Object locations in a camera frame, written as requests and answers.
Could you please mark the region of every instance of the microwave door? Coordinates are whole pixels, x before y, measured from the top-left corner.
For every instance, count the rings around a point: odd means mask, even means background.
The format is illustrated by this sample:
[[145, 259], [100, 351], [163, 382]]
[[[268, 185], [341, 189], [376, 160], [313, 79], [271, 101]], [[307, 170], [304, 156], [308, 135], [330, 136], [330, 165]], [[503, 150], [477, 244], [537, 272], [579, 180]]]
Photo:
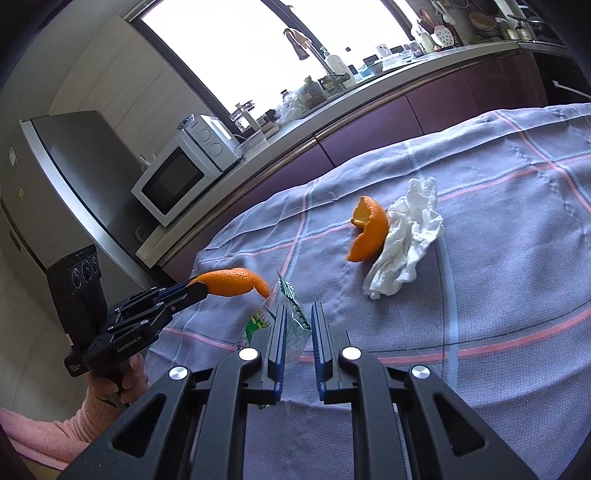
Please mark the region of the microwave door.
[[191, 147], [178, 142], [141, 187], [148, 209], [164, 226], [222, 174], [197, 145]]

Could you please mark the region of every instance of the pink sleeve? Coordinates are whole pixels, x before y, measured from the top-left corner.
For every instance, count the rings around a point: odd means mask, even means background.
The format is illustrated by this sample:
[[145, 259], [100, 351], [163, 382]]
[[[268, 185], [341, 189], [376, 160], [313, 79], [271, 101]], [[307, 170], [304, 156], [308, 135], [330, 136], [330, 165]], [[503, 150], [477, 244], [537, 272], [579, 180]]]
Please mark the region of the pink sleeve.
[[0, 423], [18, 453], [63, 470], [118, 416], [115, 407], [89, 391], [82, 407], [66, 421], [34, 421], [0, 408]]

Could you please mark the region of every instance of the bowl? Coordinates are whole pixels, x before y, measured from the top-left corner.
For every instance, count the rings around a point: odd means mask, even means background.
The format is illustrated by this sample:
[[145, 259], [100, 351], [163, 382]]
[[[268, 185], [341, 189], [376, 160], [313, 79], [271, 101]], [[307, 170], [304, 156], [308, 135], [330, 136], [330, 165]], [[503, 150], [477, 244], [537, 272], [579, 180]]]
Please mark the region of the bowl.
[[472, 25], [474, 25], [478, 30], [486, 31], [495, 30], [497, 28], [496, 20], [492, 17], [489, 17], [488, 15], [472, 12], [468, 16], [470, 17]]

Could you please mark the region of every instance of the window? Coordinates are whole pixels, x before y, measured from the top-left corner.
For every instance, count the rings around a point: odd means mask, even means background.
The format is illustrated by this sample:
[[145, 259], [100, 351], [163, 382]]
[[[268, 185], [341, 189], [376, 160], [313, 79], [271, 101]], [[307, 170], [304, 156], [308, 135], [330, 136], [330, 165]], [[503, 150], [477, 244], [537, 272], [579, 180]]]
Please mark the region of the window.
[[289, 0], [289, 3], [293, 13], [328, 51], [340, 56], [347, 65], [361, 66], [364, 58], [376, 55], [375, 47], [382, 43], [392, 48], [409, 42], [402, 27], [379, 0]]
[[[414, 15], [405, 0], [394, 1]], [[228, 125], [237, 103], [254, 101], [257, 118], [281, 103], [283, 90], [326, 75], [312, 55], [299, 60], [284, 37], [292, 19], [355, 66], [381, 43], [408, 42], [381, 0], [292, 0], [290, 7], [279, 0], [161, 0], [133, 22], [157, 49], [164, 42], [190, 69], [202, 90], [195, 87], [197, 93], [215, 103], [210, 107]]]

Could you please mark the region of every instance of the kitchen counter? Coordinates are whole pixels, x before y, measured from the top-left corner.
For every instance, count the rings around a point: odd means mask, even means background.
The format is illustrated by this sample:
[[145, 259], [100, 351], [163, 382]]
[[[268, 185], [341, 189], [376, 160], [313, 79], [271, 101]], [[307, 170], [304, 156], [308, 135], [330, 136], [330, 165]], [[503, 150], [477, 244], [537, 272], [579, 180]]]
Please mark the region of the kitchen counter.
[[503, 52], [509, 53], [520, 48], [568, 56], [566, 48], [562, 46], [536, 42], [503, 41], [434, 52], [420, 57], [401, 69], [396, 69], [393, 72], [386, 70], [376, 78], [364, 81], [360, 86], [354, 87], [350, 92], [339, 96], [307, 117], [284, 125], [265, 144], [248, 152], [238, 166], [222, 177], [172, 224], [166, 228], [157, 227], [138, 250], [137, 256], [149, 267], [162, 263], [163, 259], [169, 260], [171, 249], [232, 192], [264, 171], [266, 167], [273, 165], [278, 158], [284, 157], [293, 149], [305, 145], [306, 142], [315, 142], [315, 134], [350, 112], [395, 90], [403, 89], [411, 82], [432, 76], [440, 70], [448, 70], [454, 65], [465, 64], [470, 60]]

